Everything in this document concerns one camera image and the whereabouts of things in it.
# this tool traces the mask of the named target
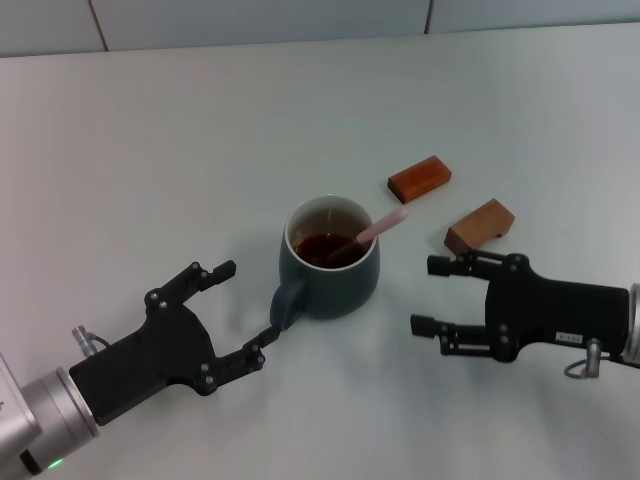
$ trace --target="green indicator light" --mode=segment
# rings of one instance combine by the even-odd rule
[[[62,463],[62,459],[60,460],[56,460],[55,462],[53,462],[51,465],[49,465],[49,467],[47,468],[56,468],[58,465],[60,465]]]

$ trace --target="gray mug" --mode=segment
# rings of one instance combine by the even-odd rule
[[[280,245],[280,286],[271,301],[271,325],[284,331],[302,313],[336,318],[354,311],[371,296],[380,274],[380,247],[374,239],[366,254],[342,268],[322,268],[300,258],[295,247],[317,234],[355,238],[371,226],[357,203],[336,195],[306,201],[291,214]]]

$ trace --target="orange wooden block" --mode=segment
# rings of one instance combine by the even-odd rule
[[[494,198],[450,227],[444,244],[456,255],[478,249],[488,240],[506,235],[515,218]]]
[[[451,170],[435,155],[416,163],[393,177],[387,187],[402,203],[410,202],[451,179]]]

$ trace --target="brown liquid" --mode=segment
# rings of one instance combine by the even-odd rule
[[[343,254],[330,259],[327,257],[340,247],[352,243],[353,239],[335,233],[321,233],[312,235],[302,240],[295,248],[298,256],[305,262],[323,268],[342,268],[360,260],[369,249],[360,244],[355,244]]]

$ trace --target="white wall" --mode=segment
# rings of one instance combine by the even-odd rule
[[[101,50],[88,0],[0,0],[0,56]]]
[[[110,50],[419,35],[429,0],[94,0]]]
[[[639,0],[432,0],[429,33],[632,22]]]

